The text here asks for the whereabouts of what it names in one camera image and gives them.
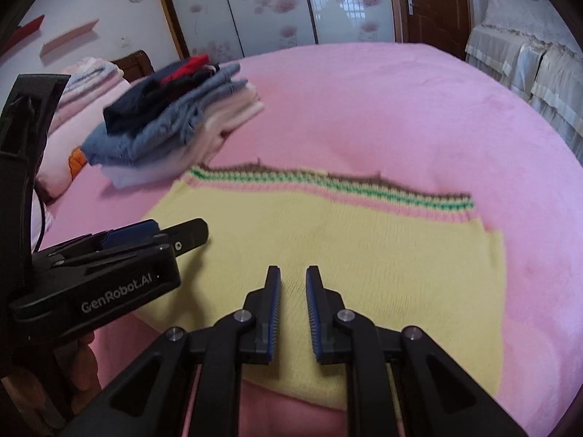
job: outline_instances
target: green stripe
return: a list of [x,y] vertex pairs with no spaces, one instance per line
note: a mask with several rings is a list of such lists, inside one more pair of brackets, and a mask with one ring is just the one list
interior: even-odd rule
[[294,182],[297,184],[313,184],[323,188],[333,189],[341,193],[357,194],[366,197],[387,200],[390,202],[414,205],[415,207],[432,208],[449,212],[473,210],[471,198],[436,198],[377,185],[364,185],[357,182],[342,181],[311,172],[246,172],[246,171],[217,171],[212,172],[198,167],[190,169],[190,173],[201,181],[228,181],[243,183],[276,184],[280,182]]

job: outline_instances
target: wooden headboard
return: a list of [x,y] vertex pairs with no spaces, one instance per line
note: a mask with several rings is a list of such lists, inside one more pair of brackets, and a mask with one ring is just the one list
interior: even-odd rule
[[130,83],[154,72],[150,58],[144,51],[136,51],[112,62],[124,71],[124,79]]

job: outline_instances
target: white wardrobe panel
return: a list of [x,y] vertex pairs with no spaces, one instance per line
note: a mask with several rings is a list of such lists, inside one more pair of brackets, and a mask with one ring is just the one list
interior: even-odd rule
[[243,57],[228,0],[172,0],[191,54],[206,52],[212,62]]
[[314,44],[307,0],[229,0],[245,56]]
[[318,42],[395,41],[391,0],[310,0]]

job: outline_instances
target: metal screw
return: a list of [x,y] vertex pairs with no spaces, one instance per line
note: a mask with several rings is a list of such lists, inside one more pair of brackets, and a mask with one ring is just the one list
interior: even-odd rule
[[419,327],[407,327],[403,330],[403,335],[409,340],[419,340],[423,337],[423,332]]
[[253,317],[253,314],[249,311],[246,311],[245,309],[241,309],[240,311],[235,312],[235,314],[232,315],[235,320],[237,322],[247,322],[247,320],[251,320],[251,318]]
[[336,317],[342,322],[350,322],[355,319],[356,314],[349,309],[342,309],[341,311],[338,311]]
[[172,327],[166,330],[166,338],[170,341],[179,341],[184,337],[184,334],[186,334],[186,332],[180,327]]

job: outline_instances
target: wooden door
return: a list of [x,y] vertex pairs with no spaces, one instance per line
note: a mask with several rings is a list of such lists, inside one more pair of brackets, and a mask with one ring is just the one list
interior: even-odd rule
[[470,36],[467,0],[405,0],[409,42],[435,46],[460,59]]

